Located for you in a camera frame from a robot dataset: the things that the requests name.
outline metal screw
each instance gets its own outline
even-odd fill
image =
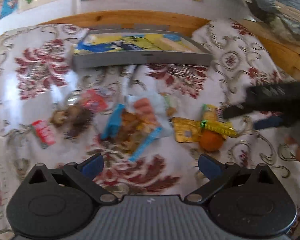
[[[116,198],[115,195],[112,195],[112,194],[103,194],[103,195],[101,195],[100,200],[102,202],[112,202],[112,201],[115,200],[115,198]]]
[[[199,194],[190,194],[187,196],[187,200],[190,202],[200,202],[202,200],[202,196]]]

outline gray ribbed gripper base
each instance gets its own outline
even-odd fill
[[[125,196],[100,208],[90,224],[63,240],[243,240],[216,226],[203,208],[178,196]],[[27,240],[16,236],[15,240]],[[289,240],[282,235],[272,240]]]

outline wooden board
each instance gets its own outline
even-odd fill
[[[208,22],[207,19],[176,13],[119,10],[78,14],[42,24],[65,23],[85,28],[96,25],[121,25],[121,28],[133,28],[134,24],[165,25],[169,31],[191,36]],[[242,20],[240,23],[259,38],[277,66],[300,79],[300,46],[279,41],[265,26],[257,22]]]

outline open box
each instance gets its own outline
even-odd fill
[[[91,39],[98,52],[82,50],[82,42]],[[188,48],[191,52],[162,50],[157,42],[166,38]],[[129,64],[186,64],[209,66],[212,54],[199,43],[176,32],[143,29],[107,29],[90,31],[74,48],[74,69]],[[125,46],[138,50],[124,50]]]

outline white logo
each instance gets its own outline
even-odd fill
[[[154,198],[149,198],[149,199],[147,199],[147,202],[150,203],[150,204],[151,204],[152,202],[154,202],[154,201],[155,201]]]

